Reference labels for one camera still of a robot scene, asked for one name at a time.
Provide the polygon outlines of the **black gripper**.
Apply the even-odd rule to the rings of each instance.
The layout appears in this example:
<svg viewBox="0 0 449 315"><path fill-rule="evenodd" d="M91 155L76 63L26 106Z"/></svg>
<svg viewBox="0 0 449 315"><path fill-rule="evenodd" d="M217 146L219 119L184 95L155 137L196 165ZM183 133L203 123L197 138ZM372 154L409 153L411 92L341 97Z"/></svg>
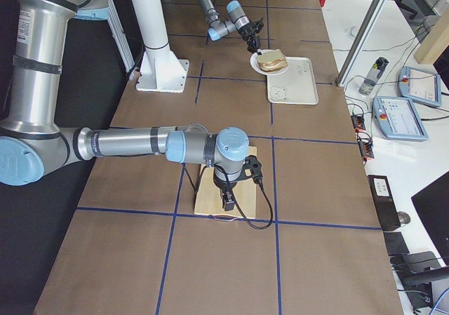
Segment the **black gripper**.
<svg viewBox="0 0 449 315"><path fill-rule="evenodd" d="M220 199L224 210L233 210L236 197L231 189L236 186L239 178L239 170L226 170L215 164L213 171L213 182L220 189Z"/></svg>
<svg viewBox="0 0 449 315"><path fill-rule="evenodd" d="M260 55L260 38L257 36L257 22L249 22L239 28L239 34L244 41L247 41L247 50L250 53Z"/></svg>

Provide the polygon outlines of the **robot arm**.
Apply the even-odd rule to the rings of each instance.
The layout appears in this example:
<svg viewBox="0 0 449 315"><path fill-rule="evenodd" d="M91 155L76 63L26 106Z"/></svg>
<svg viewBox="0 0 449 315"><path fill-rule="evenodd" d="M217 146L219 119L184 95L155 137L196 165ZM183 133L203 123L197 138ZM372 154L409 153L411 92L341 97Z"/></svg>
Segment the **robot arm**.
<svg viewBox="0 0 449 315"><path fill-rule="evenodd" d="M197 2L206 15L208 35L212 41L217 41L232 32L237 32L247 43L249 52L260 53L259 33L264 26L262 19L251 21L237 0L230 1L227 4L228 20L220 18L220 13L212 0L197 0Z"/></svg>
<svg viewBox="0 0 449 315"><path fill-rule="evenodd" d="M255 131L250 108L237 87L249 71L243 44L199 36L193 7L166 4L170 44L192 60L181 95L127 91L118 52L105 22L71 20L65 48L66 72L56 107L64 127L106 128L184 125L210 130L238 126ZM180 167L161 156L110 158L69 165L38 182L1 186L1 216L58 214L82 206L166 212L175 204Z"/></svg>

